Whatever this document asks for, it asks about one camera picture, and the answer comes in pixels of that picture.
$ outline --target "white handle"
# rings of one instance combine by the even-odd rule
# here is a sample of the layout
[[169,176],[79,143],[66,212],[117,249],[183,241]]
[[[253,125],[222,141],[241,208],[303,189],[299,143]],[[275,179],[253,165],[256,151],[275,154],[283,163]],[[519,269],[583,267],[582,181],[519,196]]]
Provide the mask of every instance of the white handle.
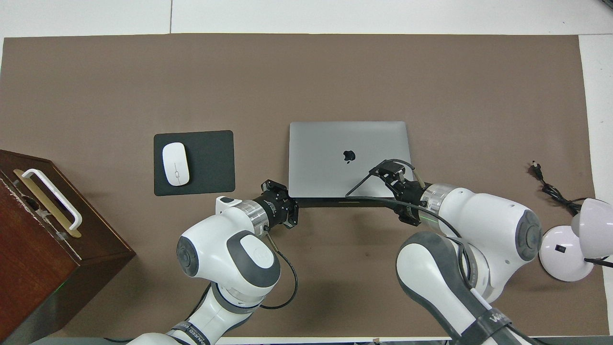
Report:
[[38,169],[28,169],[21,176],[26,179],[29,179],[30,176],[32,176],[32,174],[35,174],[36,176],[38,176],[40,180],[47,186],[47,188],[49,188],[49,190],[57,197],[59,202],[62,203],[64,207],[66,207],[66,209],[68,209],[68,212],[70,212],[70,214],[72,214],[72,216],[75,217],[75,221],[72,222],[70,229],[74,230],[79,225],[81,225],[81,221],[83,221],[83,217],[81,217],[81,213],[77,211],[77,209],[70,203],[70,201],[68,201],[68,199],[66,199],[66,197],[62,194],[62,192],[60,192],[55,187],[55,185],[53,185],[53,182],[51,182],[51,180],[49,180],[49,178],[42,171]]

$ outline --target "black mouse pad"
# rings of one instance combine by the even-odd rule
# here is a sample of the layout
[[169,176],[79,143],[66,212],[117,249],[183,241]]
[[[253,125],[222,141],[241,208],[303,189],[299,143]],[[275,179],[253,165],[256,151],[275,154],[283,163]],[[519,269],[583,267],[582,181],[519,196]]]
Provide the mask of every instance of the black mouse pad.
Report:
[[[166,179],[162,149],[171,142],[185,146],[189,182],[173,186]],[[153,137],[154,193],[163,195],[232,192],[234,176],[234,134],[232,131],[162,133]]]

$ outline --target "wooden cabinet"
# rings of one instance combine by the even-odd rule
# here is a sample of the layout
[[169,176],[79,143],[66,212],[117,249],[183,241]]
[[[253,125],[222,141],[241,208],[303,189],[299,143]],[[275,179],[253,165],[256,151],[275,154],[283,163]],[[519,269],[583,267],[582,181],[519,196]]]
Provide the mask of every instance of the wooden cabinet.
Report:
[[51,161],[0,150],[2,345],[62,328],[134,255]]

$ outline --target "brown tabletop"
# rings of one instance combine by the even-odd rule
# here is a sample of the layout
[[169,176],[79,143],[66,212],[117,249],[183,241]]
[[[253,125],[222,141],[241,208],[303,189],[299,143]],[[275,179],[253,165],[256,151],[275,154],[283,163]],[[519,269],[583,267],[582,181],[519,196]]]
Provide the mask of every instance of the brown tabletop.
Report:
[[[509,198],[545,229],[571,216],[527,173],[538,160],[565,196],[593,196],[576,36],[181,34],[6,39],[0,148],[51,159],[137,256],[63,330],[166,332],[206,282],[175,246],[220,194],[155,196],[153,136],[232,130],[236,190],[287,184],[293,121],[402,120],[421,176]],[[275,228],[296,299],[229,336],[444,336],[408,298],[395,256],[416,231],[388,209],[309,208]],[[285,300],[290,271],[267,304]],[[493,304],[529,335],[608,335],[602,270],[562,283],[538,261]]]

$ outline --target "laptop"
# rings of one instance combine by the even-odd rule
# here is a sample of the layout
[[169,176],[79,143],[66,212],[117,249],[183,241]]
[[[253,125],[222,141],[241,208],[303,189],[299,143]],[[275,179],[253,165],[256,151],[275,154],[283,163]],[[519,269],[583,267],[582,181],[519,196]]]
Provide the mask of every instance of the laptop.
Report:
[[[289,196],[301,207],[373,204],[348,200],[345,194],[369,170],[391,158],[411,162],[404,122],[292,122],[289,125]],[[410,169],[406,178],[413,178]],[[375,176],[351,195],[394,197]]]

